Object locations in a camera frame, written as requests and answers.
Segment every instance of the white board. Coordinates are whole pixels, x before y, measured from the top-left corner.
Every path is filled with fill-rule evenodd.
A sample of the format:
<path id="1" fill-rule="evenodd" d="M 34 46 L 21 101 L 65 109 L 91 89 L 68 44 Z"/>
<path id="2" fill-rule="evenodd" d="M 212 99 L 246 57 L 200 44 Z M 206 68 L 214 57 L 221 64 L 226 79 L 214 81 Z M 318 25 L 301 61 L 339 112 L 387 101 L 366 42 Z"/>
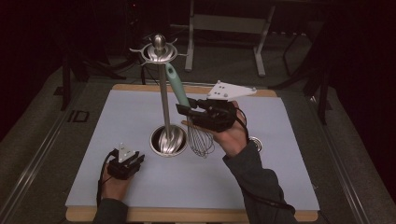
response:
<path id="1" fill-rule="evenodd" d="M 194 99 L 206 95 L 188 94 Z M 251 136 L 262 140 L 264 168 L 273 169 L 285 200 L 296 210 L 318 211 L 312 188 L 288 114 L 280 98 L 241 97 L 238 104 L 247 116 Z M 168 93 L 171 123 L 185 119 L 177 113 L 177 98 Z M 96 206 L 97 181 L 102 163 L 119 143 L 145 154 L 125 203 L 130 207 L 243 209 L 243 197 L 233 175 L 216 149 L 203 159 L 187 147 L 180 155 L 155 154 L 149 137 L 163 125 L 161 95 L 148 91 L 111 91 L 99 118 L 66 206 Z"/>

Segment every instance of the metal pole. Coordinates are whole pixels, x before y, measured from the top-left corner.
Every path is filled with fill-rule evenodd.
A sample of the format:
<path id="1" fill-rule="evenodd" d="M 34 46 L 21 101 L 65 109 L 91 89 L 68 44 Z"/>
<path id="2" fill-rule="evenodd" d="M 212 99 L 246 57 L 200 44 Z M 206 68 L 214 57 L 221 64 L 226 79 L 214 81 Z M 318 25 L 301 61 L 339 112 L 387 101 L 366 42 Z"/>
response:
<path id="1" fill-rule="evenodd" d="M 158 64 L 158 71 L 160 74 L 160 90 L 161 90 L 161 100 L 163 102 L 163 119 L 165 121 L 165 131 L 166 139 L 170 138 L 170 119 L 169 119 L 169 107 L 168 107 L 168 91 L 166 89 L 166 74 L 165 74 L 165 64 Z"/>

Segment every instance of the white plastic bracket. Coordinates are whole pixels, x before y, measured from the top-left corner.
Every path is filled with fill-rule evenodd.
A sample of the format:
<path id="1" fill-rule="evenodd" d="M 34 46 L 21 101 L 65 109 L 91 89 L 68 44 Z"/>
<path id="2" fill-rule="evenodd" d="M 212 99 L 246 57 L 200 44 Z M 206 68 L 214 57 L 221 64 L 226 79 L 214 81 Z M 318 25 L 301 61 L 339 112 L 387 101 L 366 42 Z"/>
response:
<path id="1" fill-rule="evenodd" d="M 242 86 L 236 86 L 233 84 L 221 82 L 212 88 L 207 94 L 207 99 L 211 100 L 230 100 L 240 96 L 252 95 L 257 92 L 256 88 L 248 88 Z"/>
<path id="2" fill-rule="evenodd" d="M 127 148 L 123 143 L 119 144 L 119 162 L 128 160 L 134 155 L 134 151 Z"/>

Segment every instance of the teal handle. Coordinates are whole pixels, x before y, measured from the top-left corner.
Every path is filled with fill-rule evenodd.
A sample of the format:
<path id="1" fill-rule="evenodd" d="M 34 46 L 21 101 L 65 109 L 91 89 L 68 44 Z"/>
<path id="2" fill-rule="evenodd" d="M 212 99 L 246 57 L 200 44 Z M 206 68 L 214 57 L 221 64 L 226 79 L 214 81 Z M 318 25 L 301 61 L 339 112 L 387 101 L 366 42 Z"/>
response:
<path id="1" fill-rule="evenodd" d="M 169 83 L 171 83 L 172 90 L 178 100 L 178 103 L 190 107 L 189 100 L 187 99 L 186 92 L 184 92 L 183 85 L 181 84 L 180 77 L 178 76 L 174 66 L 170 63 L 165 64 L 166 76 Z"/>

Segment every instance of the metal frame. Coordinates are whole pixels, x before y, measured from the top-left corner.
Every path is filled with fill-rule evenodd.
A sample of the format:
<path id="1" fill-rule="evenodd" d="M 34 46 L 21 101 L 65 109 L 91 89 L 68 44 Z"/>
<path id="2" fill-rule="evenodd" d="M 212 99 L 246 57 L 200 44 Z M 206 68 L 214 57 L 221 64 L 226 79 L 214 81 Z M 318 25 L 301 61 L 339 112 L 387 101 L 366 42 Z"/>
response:
<path id="1" fill-rule="evenodd" d="M 312 112 L 312 117 L 317 120 L 317 124 L 319 126 L 319 131 L 324 136 L 324 140 L 329 147 L 330 150 L 330 159 L 332 160 L 332 165 L 334 166 L 334 171 L 340 180 L 341 187 L 346 195 L 346 199 L 349 202 L 349 206 L 351 211 L 359 224 L 370 224 L 370 219 L 367 217 L 367 214 L 361 204 L 361 200 L 358 196 L 358 193 L 353 186 L 353 183 L 347 173 L 347 168 L 345 167 L 340 154 L 338 153 L 338 148 L 334 143 L 332 135 L 327 128 L 326 125 L 321 123 L 320 117 L 316 113 L 316 103 L 315 101 L 306 98 L 308 102 L 309 110 Z"/>
<path id="2" fill-rule="evenodd" d="M 24 168 L 12 192 L 9 194 L 7 200 L 3 203 L 3 206 L 0 209 L 1 224 L 9 223 L 20 206 L 22 199 L 35 180 L 35 176 L 38 174 L 41 165 L 52 150 L 52 145 L 58 137 L 59 131 L 66 122 L 68 115 L 72 112 L 72 109 L 76 104 L 78 97 L 84 90 L 85 85 L 85 83 L 76 83 L 76 87 L 73 89 L 74 92 L 69 104 L 67 104 L 67 107 L 60 112 L 58 118 L 55 120 L 47 136 L 43 140 L 40 148 L 30 160 L 29 164 Z"/>
<path id="3" fill-rule="evenodd" d="M 189 23 L 189 45 L 187 48 L 187 58 L 185 64 L 185 71 L 192 71 L 193 55 L 194 55 L 194 29 L 198 30 L 213 30 L 225 32 L 238 32 L 248 34 L 260 34 L 259 44 L 253 48 L 254 57 L 256 60 L 257 72 L 259 77 L 265 76 L 265 69 L 262 62 L 262 47 L 265 38 L 268 35 L 268 30 L 271 25 L 271 20 L 275 12 L 275 6 L 271 6 L 266 20 L 251 19 L 251 18 L 236 18 L 223 16 L 209 16 L 202 14 L 194 14 L 194 0 L 190 0 L 190 23 Z"/>

